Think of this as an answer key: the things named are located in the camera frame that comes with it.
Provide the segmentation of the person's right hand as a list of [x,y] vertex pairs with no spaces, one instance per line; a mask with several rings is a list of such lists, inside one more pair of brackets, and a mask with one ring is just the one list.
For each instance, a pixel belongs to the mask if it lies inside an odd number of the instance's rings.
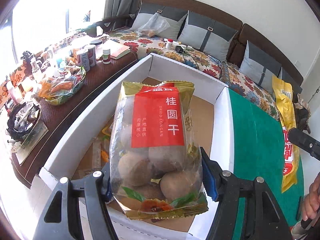
[[315,219],[319,208],[319,174],[309,187],[309,193],[306,195],[302,205],[302,220],[307,221]]

